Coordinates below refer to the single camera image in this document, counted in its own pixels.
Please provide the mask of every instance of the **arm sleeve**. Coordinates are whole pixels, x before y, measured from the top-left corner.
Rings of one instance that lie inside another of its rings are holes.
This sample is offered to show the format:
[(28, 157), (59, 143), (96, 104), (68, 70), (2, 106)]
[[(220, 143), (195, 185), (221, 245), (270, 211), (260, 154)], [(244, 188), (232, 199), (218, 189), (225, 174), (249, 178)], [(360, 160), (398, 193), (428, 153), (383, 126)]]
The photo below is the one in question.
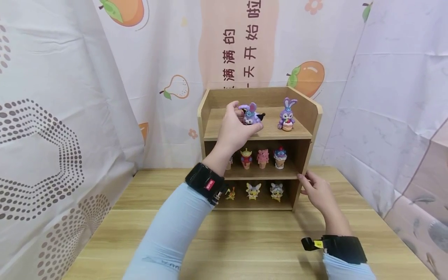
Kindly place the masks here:
[(180, 184), (155, 215), (123, 280), (177, 280), (188, 246), (213, 208), (186, 183)]
[(351, 264), (329, 254), (323, 254), (328, 280), (376, 280), (366, 263)]

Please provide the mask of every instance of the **purple bunny figurine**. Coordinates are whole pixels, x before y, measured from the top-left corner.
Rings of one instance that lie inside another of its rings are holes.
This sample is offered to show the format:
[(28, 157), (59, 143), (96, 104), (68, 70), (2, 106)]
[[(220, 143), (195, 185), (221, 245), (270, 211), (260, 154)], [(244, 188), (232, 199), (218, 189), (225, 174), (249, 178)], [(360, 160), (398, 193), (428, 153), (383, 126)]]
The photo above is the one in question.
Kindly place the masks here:
[(244, 124), (245, 125), (253, 125), (259, 123), (263, 120), (265, 113), (258, 114), (255, 110), (257, 110), (257, 104), (252, 102), (250, 105), (241, 105), (238, 109), (244, 111)]
[(291, 110), (291, 106), (297, 103), (296, 99), (289, 100), (289, 98), (285, 98), (283, 100), (284, 110), (280, 113), (280, 121), (277, 125), (278, 129), (283, 129), (284, 131), (291, 131), (293, 129), (293, 124), (295, 122), (294, 115)]

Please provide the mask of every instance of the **white curtain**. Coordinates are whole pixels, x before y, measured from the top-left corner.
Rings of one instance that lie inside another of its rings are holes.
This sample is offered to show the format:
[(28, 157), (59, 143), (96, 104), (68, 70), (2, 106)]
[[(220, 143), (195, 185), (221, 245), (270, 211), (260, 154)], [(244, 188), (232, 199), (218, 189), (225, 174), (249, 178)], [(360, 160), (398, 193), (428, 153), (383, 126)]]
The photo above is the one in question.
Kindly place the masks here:
[[(287, 84), (323, 106), (311, 164), (341, 170), (422, 262), (448, 279), (443, 266), (447, 5), (442, 0), (0, 2), (0, 113), (13, 120), (10, 111), (39, 104), (37, 121), (22, 117), (30, 120), (30, 136), (17, 139), (6, 131), (0, 138), (0, 178), (8, 182), (0, 187), (0, 199), (5, 198), (0, 240), (6, 248), (0, 279), (43, 279), (54, 270), (60, 278), (141, 162), (145, 168), (192, 167), (200, 159), (196, 112), (206, 88)], [(60, 140), (49, 130), (50, 140), (62, 148), (40, 137), (48, 118), (58, 119), (50, 127), (62, 125)], [(7, 125), (0, 129), (10, 129)], [(75, 148), (82, 153), (82, 168), (58, 159)], [(78, 188), (45, 211), (31, 207), (24, 220), (15, 220), (11, 193), (20, 188), (13, 183), (33, 186), (46, 200), (52, 170), (65, 180), (62, 186)], [(70, 222), (79, 225), (73, 233), (63, 231)], [(31, 230), (21, 230), (24, 226)], [(56, 263), (47, 267), (53, 238), (62, 232), (77, 245), (57, 248)], [(29, 271), (21, 269), (32, 262)]]
[(91, 1), (0, 1), (0, 279), (60, 280), (142, 164)]

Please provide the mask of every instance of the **tabletop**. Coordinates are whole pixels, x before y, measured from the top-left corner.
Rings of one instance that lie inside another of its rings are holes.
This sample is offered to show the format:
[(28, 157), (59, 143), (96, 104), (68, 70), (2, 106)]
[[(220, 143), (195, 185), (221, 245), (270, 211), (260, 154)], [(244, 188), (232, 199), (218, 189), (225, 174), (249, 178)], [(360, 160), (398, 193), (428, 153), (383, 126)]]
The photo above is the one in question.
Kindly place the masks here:
[[(378, 279), (435, 279), (342, 174), (310, 167), (332, 186)], [(120, 280), (152, 219), (189, 169), (139, 171), (64, 280)], [(301, 239), (320, 238), (323, 217), (305, 195), (290, 211), (213, 211), (192, 241), (180, 279), (327, 279), (322, 252)]]

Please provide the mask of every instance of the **pokemon figurine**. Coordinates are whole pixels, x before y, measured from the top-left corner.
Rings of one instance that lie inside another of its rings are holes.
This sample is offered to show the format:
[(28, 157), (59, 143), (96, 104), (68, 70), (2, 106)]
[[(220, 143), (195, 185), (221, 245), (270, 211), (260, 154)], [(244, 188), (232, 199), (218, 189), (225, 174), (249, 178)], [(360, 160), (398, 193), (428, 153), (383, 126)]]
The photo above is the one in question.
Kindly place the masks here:
[(286, 151), (283, 150), (283, 147), (280, 146), (278, 150), (274, 151), (274, 159), (276, 160), (276, 168), (277, 169), (283, 169), (284, 168), (284, 161), (286, 160)]
[(240, 151), (241, 153), (241, 163), (243, 164), (244, 169), (249, 169), (250, 163), (252, 162), (252, 151), (248, 151), (247, 148), (245, 151)]
[(241, 105), (238, 107), (238, 109), (243, 110), (244, 112), (244, 118), (243, 118), (243, 124), (245, 125), (253, 125), (256, 123), (259, 123), (263, 120), (265, 113), (258, 114), (255, 112), (257, 110), (257, 104), (252, 102), (250, 105)]
[(293, 129), (295, 120), (291, 107), (295, 103), (297, 103), (296, 99), (289, 100), (289, 98), (286, 97), (283, 100), (284, 109), (280, 113), (280, 121), (279, 124), (277, 125), (278, 129), (283, 129), (284, 131), (291, 131)]
[(230, 170), (232, 168), (232, 164), (233, 164), (233, 156), (230, 157), (225, 170)]
[(256, 185), (255, 187), (252, 187), (251, 184), (246, 183), (246, 186), (247, 186), (246, 192), (248, 193), (247, 197), (249, 198), (249, 200), (250, 199), (256, 200), (258, 194), (260, 193), (261, 183)]
[(269, 162), (269, 150), (258, 150), (257, 161), (260, 168), (264, 169)]
[(225, 199), (234, 200), (235, 199), (235, 187), (232, 187), (232, 190), (230, 190), (230, 188), (228, 188), (227, 191), (225, 192), (225, 194), (228, 194), (228, 197), (226, 197)]
[(280, 198), (283, 196), (283, 184), (271, 183), (271, 197), (276, 201), (280, 202)]

